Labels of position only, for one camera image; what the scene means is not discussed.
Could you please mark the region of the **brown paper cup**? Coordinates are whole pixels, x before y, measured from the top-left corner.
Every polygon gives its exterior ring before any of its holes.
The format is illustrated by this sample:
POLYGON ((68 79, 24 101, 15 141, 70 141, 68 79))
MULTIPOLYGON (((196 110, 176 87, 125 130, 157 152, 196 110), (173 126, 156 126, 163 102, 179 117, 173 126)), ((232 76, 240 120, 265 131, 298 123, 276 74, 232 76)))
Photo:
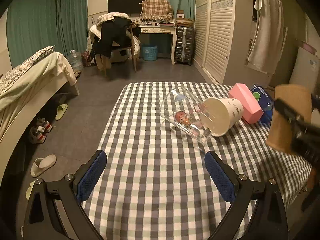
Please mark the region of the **brown paper cup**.
MULTIPOLYGON (((306 87, 295 84, 279 85, 275 88, 274 98, 283 100, 302 115, 304 120, 311 121, 311 93, 306 87)), ((274 110, 266 144, 279 152, 293 154, 291 141, 290 124, 274 110)))

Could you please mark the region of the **pink plastic cup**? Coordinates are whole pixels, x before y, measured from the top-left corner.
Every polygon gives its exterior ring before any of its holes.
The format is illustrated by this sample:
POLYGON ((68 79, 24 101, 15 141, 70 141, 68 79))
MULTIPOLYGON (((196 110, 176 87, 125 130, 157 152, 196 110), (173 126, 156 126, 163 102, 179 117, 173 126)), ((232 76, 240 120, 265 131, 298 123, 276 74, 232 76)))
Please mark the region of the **pink plastic cup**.
POLYGON ((260 120, 263 110, 246 84, 236 83, 228 92, 228 95, 229 98, 234 98, 241 102, 244 109, 242 118, 248 124, 254 124, 260 120))

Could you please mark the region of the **white slipper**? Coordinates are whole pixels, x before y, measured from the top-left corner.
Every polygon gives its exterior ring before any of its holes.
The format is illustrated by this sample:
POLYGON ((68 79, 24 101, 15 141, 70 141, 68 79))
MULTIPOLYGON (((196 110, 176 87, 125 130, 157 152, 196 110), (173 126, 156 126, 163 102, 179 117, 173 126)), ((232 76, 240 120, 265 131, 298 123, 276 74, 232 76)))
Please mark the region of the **white slipper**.
POLYGON ((53 167, 56 163, 56 156, 54 154, 48 155, 45 158, 37 158, 30 169, 30 174, 36 178, 53 167))

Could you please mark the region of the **red white sneakers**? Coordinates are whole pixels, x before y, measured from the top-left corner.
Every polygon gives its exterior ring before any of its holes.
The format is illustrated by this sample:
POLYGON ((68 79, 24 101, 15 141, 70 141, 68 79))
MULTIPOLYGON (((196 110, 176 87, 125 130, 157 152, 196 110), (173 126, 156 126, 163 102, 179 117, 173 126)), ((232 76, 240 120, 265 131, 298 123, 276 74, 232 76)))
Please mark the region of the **red white sneakers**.
POLYGON ((36 125, 30 128, 29 142, 32 144, 44 143, 47 134, 50 133, 52 129, 53 126, 45 118, 38 118, 36 125))

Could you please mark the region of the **checkered tablecloth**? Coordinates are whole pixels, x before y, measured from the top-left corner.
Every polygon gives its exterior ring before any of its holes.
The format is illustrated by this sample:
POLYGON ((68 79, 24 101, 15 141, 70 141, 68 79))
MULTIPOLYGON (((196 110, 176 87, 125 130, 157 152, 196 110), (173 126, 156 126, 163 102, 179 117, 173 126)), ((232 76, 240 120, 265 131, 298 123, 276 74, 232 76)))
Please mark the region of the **checkered tablecloth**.
POLYGON ((274 178, 285 206, 307 183, 311 165, 266 144, 266 125, 237 122, 205 144, 161 118, 160 107, 178 82, 126 85, 99 149, 107 165, 83 208, 104 239, 207 239, 226 214, 204 165, 213 150, 251 180, 274 178))

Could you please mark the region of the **bed with blankets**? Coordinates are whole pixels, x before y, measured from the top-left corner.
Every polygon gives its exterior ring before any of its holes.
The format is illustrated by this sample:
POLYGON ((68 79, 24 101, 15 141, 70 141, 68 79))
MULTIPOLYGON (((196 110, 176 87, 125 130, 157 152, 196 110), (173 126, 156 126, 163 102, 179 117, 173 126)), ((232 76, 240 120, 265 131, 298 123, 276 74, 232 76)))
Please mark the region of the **bed with blankets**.
POLYGON ((76 77, 59 52, 41 49, 1 77, 1 178, 25 129, 46 102, 76 77))

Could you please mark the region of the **white louvered wardrobe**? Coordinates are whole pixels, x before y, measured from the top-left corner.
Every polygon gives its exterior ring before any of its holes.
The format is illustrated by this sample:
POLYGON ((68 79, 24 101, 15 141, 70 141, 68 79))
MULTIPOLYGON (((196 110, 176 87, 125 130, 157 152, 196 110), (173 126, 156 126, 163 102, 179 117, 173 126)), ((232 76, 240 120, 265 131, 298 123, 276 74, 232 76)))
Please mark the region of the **white louvered wardrobe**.
POLYGON ((194 64, 223 85, 244 83, 253 0, 196 0, 194 64))

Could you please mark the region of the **black silver suitcase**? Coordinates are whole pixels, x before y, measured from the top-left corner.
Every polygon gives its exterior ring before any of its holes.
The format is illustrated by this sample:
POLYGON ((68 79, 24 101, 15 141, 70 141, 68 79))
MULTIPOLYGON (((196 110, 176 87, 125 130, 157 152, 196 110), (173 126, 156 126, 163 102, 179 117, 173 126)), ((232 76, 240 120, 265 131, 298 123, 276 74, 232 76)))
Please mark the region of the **black silver suitcase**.
POLYGON ((175 61, 177 63, 191 65, 194 52, 195 31, 192 27, 177 27, 176 34, 175 61))

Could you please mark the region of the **large water jug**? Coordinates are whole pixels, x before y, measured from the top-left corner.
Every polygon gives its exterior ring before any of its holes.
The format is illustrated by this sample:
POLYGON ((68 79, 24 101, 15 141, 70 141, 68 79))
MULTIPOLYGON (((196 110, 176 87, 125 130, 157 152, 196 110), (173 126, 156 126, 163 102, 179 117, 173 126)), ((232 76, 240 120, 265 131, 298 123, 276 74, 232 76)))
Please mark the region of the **large water jug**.
POLYGON ((84 68, 82 57, 79 52, 70 50, 67 59, 74 71, 81 71, 84 68))

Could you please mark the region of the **blue laundry basket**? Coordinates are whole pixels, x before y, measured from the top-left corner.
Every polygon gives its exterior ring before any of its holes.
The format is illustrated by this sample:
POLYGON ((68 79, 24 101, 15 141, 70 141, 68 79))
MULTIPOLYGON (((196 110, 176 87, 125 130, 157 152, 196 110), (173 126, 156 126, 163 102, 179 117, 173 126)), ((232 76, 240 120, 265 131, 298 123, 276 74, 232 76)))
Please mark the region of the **blue laundry basket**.
POLYGON ((142 45, 142 58, 145 61, 156 61, 158 56, 158 46, 151 44, 142 45))

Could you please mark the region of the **wooden chair with clothes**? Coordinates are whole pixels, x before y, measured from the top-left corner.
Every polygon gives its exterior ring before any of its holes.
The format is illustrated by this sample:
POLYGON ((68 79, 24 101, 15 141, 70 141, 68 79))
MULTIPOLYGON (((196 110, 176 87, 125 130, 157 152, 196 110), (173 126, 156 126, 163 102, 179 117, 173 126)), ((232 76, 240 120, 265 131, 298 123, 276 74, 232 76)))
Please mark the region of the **wooden chair with clothes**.
POLYGON ((107 74, 112 65, 112 53, 121 56, 131 51, 133 69, 137 70, 137 59, 140 55, 142 30, 124 12, 110 12, 97 17, 97 21, 89 28, 91 42, 90 60, 94 60, 100 71, 107 74))

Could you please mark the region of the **teal curtain left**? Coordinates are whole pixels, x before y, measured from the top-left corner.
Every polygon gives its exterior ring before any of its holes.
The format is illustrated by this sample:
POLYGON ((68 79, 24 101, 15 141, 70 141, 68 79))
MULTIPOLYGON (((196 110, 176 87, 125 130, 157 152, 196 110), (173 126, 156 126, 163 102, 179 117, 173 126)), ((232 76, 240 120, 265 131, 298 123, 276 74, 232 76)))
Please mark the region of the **teal curtain left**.
POLYGON ((87 48, 87 0, 13 0, 7 10, 12 67, 47 46, 68 56, 87 48))

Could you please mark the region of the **white desk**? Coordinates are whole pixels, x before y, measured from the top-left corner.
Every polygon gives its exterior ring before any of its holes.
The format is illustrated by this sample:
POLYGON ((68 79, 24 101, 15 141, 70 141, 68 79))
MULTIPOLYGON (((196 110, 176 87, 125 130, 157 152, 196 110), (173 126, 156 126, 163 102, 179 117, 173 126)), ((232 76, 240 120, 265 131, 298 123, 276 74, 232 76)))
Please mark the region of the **white desk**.
POLYGON ((141 28, 142 34, 161 34, 161 35, 171 35, 171 51, 170 57, 172 65, 175 64, 175 48, 177 43, 177 34, 174 23, 155 23, 152 24, 142 24, 136 20, 136 26, 141 28))

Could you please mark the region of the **plaid cloth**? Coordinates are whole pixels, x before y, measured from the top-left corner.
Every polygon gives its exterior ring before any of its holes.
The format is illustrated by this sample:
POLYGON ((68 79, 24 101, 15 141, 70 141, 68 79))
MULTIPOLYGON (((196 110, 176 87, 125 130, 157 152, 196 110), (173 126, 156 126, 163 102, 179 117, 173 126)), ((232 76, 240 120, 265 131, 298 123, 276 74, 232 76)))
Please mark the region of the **plaid cloth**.
POLYGON ((146 0, 142 2, 140 18, 146 21, 170 21, 173 7, 167 0, 146 0))

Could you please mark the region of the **black monitor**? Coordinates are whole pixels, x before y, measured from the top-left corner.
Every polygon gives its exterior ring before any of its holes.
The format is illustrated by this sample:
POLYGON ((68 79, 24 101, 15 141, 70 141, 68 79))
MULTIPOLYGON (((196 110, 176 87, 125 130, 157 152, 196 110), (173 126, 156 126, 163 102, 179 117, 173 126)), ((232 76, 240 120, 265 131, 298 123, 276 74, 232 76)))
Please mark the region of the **black monitor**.
POLYGON ((107 0, 108 12, 123 12, 126 14, 140 14, 144 0, 107 0))

